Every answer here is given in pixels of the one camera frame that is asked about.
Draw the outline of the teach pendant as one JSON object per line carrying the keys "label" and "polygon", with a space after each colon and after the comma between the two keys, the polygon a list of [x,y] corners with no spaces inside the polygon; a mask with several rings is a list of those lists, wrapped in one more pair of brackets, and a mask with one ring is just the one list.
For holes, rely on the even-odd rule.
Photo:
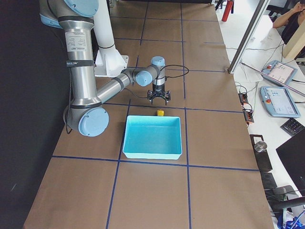
{"label": "teach pendant", "polygon": [[274,60],[268,63],[268,65],[262,69],[262,72],[285,85],[289,85],[296,75],[297,69],[286,63]]}
{"label": "teach pendant", "polygon": [[260,97],[265,109],[272,117],[299,118],[301,116],[285,87],[262,86]]}

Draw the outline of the silver metal cup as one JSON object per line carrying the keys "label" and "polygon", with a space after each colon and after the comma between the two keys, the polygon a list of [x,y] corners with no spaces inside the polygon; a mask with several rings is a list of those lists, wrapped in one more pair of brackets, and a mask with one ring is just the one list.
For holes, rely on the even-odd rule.
{"label": "silver metal cup", "polygon": [[264,141],[258,141],[254,144],[254,150],[261,153],[267,149],[267,144]]}

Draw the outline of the yellow beetle toy car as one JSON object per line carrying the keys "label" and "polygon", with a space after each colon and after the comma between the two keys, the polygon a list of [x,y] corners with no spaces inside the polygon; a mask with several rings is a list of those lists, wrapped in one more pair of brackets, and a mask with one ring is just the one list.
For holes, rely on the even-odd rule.
{"label": "yellow beetle toy car", "polygon": [[164,110],[162,110],[162,109],[157,110],[156,115],[157,116],[164,116]]}

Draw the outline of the black keyboard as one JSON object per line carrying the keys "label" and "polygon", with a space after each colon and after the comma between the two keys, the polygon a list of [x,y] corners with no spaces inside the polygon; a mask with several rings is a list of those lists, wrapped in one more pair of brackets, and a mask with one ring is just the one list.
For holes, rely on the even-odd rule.
{"label": "black keyboard", "polygon": [[281,129],[283,129],[286,133],[288,133],[290,136],[295,136],[302,130],[304,130],[304,126],[299,123],[294,118],[289,118],[284,124],[282,124]]}

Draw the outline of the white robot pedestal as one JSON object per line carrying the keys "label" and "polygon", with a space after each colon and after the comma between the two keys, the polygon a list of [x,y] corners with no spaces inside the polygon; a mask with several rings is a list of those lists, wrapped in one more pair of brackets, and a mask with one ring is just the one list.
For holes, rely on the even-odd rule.
{"label": "white robot pedestal", "polygon": [[96,77],[115,77],[126,69],[128,56],[121,55],[116,49],[107,1],[98,1],[99,7],[95,13],[94,33],[99,47],[95,61]]}

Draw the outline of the aluminium frame post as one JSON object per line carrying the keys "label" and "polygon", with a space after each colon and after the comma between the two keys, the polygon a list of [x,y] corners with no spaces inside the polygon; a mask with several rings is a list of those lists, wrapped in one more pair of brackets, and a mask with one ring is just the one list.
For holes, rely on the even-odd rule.
{"label": "aluminium frame post", "polygon": [[241,62],[241,58],[245,52],[245,49],[246,49],[251,37],[253,36],[267,6],[269,5],[269,2],[270,2],[270,0],[260,0],[258,2],[258,5],[253,13],[253,16],[249,22],[249,25],[240,42],[240,45],[237,48],[237,51],[233,57],[233,60],[228,68],[229,74],[233,74],[237,68],[237,65]]}

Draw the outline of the black box under cup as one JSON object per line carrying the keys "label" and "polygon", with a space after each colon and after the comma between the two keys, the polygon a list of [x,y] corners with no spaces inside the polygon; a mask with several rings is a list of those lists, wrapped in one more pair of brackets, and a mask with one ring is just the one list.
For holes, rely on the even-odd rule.
{"label": "black box under cup", "polygon": [[250,134],[250,139],[251,139],[252,147],[254,150],[254,156],[255,156],[259,170],[261,172],[270,172],[273,168],[272,168],[267,150],[265,149],[262,152],[257,152],[254,149],[254,145],[256,143],[258,143],[259,141],[264,141],[263,136]]}

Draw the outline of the red fire extinguisher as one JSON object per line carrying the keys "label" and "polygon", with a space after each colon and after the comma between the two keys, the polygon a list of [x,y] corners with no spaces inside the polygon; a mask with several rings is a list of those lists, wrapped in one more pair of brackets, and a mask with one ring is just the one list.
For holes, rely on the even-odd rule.
{"label": "red fire extinguisher", "polygon": [[222,16],[222,22],[227,22],[227,19],[229,17],[229,14],[232,13],[234,10],[234,1],[233,0],[228,0],[226,7],[224,9],[224,13]]}

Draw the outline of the upper teach pendant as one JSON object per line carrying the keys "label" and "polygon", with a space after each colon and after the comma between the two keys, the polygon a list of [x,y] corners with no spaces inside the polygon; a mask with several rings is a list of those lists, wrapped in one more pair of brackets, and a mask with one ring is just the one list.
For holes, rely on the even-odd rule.
{"label": "upper teach pendant", "polygon": [[274,60],[268,63],[268,65],[262,69],[262,72],[285,85],[289,85],[296,75],[297,69],[286,63]]}

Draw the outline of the lower orange black connector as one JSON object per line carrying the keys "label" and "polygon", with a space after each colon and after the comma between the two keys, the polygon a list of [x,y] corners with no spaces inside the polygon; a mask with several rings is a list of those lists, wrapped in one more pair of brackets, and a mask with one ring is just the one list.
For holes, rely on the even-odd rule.
{"label": "lower orange black connector", "polygon": [[252,111],[248,111],[248,110],[244,109],[243,114],[244,114],[245,121],[248,125],[254,123]]}

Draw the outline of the black laptop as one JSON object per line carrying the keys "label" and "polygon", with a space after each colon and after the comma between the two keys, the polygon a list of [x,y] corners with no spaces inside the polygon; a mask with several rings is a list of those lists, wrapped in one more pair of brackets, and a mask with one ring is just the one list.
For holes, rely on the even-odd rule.
{"label": "black laptop", "polygon": [[305,195],[305,130],[277,149],[277,154],[297,189]]}

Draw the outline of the upper orange black connector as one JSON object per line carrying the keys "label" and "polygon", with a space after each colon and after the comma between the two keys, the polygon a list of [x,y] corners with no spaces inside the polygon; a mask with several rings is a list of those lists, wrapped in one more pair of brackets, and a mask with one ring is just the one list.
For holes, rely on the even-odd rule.
{"label": "upper orange black connector", "polygon": [[239,96],[239,100],[240,100],[241,104],[247,104],[248,103],[248,95],[247,95],[246,92],[239,93],[238,96]]}

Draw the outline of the seated person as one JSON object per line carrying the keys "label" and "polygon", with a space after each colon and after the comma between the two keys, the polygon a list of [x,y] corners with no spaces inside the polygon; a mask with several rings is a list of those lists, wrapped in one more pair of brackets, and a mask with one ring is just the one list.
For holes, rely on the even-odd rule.
{"label": "seated person", "polygon": [[299,1],[292,9],[273,22],[273,28],[285,26],[281,38],[287,44],[302,22],[305,20],[305,2]]}

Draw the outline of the orange black connector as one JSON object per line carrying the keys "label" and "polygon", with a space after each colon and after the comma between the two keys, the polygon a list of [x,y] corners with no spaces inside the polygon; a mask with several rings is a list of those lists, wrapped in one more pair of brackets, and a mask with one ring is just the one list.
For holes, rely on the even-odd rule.
{"label": "orange black connector", "polygon": [[241,104],[247,104],[248,103],[248,95],[247,95],[246,92],[239,93],[238,96],[239,96],[239,100],[240,100]]}
{"label": "orange black connector", "polygon": [[248,111],[248,110],[244,109],[243,114],[244,114],[245,121],[248,125],[254,123],[252,111]]}

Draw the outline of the turquoise plastic bin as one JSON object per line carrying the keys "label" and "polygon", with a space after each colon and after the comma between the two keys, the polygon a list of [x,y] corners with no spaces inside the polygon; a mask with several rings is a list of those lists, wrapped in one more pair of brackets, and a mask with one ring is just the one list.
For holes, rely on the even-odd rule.
{"label": "turquoise plastic bin", "polygon": [[122,151],[127,158],[177,160],[183,153],[180,118],[129,115]]}

